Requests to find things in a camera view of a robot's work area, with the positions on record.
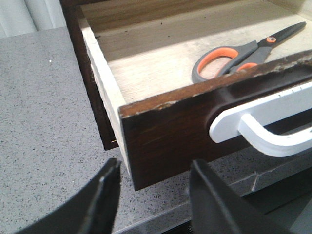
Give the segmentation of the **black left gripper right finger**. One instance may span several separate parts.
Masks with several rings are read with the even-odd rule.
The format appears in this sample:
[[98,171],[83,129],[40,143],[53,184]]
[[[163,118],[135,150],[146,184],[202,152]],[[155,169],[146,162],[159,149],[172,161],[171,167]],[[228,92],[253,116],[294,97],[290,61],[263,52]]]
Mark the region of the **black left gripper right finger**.
[[288,234],[237,195],[203,159],[192,161],[189,197],[195,234]]

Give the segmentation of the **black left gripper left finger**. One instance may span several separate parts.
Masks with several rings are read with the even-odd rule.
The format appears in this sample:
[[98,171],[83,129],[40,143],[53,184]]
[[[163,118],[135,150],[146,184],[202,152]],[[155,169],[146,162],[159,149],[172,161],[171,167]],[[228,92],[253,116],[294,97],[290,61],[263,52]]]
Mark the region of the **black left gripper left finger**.
[[111,234],[120,196],[120,165],[109,159],[75,196],[18,234]]

